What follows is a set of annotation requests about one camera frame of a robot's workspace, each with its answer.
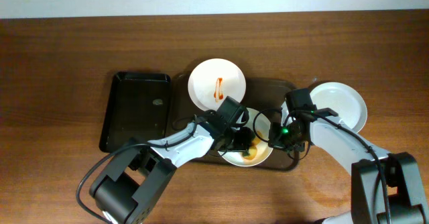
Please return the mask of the green and orange sponge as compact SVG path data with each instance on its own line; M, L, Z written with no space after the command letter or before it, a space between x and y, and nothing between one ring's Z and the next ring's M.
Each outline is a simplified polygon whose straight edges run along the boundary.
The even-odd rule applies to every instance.
M242 153L242 157L246 160L253 160L257 155L257 145L260 140L255 138L251 141L249 148Z

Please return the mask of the brown serving tray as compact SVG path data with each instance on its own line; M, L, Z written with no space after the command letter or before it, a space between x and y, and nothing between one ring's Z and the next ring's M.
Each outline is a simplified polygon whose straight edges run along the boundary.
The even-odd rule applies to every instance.
M199 115L199 109L191 100L188 93L188 73L183 73L172 79L172 100L168 114L166 135L172 135L187 125L186 119ZM264 109L279 108L285 101L286 93L295 89L295 86L285 80L269 78L248 78L246 92L241 104L261 111ZM287 153L274 150L270 156L256 168L289 172L298 165L298 161L287 156Z

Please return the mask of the white plate with ketchup streak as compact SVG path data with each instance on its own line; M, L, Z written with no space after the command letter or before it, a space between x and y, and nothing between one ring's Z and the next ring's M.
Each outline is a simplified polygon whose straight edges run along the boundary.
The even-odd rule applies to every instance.
M217 110L227 97L241 102L246 92L241 69L229 60L212 58L201 62L190 73L188 94L201 110Z

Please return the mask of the black water tray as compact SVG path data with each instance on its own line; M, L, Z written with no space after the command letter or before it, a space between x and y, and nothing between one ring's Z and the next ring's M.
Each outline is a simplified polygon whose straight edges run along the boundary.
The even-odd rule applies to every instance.
M114 152L131 137L165 136L172 94L171 78L162 73L118 72L113 76L99 149Z

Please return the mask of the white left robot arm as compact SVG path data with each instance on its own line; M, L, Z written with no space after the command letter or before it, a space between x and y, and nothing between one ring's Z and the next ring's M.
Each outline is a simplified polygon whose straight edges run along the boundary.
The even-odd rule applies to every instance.
M89 190L102 213L90 214L105 223L142 223L179 167L212 149L241 147L249 135L248 120L246 109L232 115L207 111L169 137L131 138L95 164L106 165Z

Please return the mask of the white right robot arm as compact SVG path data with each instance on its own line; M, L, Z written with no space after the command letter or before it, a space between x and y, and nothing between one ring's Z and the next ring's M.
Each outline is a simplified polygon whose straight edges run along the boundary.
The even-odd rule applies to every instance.
M291 152L307 142L323 149L351 175L350 211L321 223L428 224L428 202L416 159L370 143L337 113L293 111L294 121L272 123L269 146Z

